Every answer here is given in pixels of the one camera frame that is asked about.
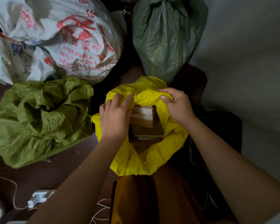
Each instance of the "wall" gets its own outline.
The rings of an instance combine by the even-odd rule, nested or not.
[[[243,122],[242,154],[280,181],[280,0],[205,0],[190,64],[204,70],[206,109]]]

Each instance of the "yellow bag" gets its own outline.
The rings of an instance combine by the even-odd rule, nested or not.
[[[122,102],[133,92],[134,98],[128,107],[129,110],[133,109],[134,105],[155,105],[164,129],[163,140],[153,144],[140,155],[136,153],[134,147],[129,143],[127,136],[110,166],[119,176],[153,174],[183,146],[187,139],[187,131],[169,116],[166,104],[160,99],[161,95],[166,95],[172,99],[168,93],[158,91],[166,87],[166,83],[163,80],[154,76],[142,76],[132,84],[120,85],[108,92],[106,102],[118,93],[124,95],[120,101]],[[96,126],[96,135],[100,141],[102,132],[99,113],[92,117],[92,122]]]

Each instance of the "orange pants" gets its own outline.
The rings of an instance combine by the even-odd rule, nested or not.
[[[179,173],[168,165],[154,174],[118,177],[111,224],[208,223]]]

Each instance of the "green bag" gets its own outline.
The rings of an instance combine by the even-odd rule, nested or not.
[[[145,74],[169,84],[204,30],[203,0],[140,0],[133,11],[133,43]]]
[[[90,136],[92,95],[93,88],[74,76],[15,83],[0,102],[0,155],[4,162],[20,168]]]

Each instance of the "hand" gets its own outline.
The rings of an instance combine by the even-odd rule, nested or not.
[[[159,90],[169,93],[174,101],[169,97],[162,95],[161,100],[167,105],[170,116],[180,125],[184,125],[188,121],[196,118],[191,107],[189,97],[180,90],[174,88],[165,88]]]
[[[129,131],[130,116],[132,110],[127,111],[134,94],[128,97],[119,105],[119,100],[123,98],[122,94],[114,95],[112,100],[100,106],[100,122],[102,130],[102,139],[114,139],[123,143]]]

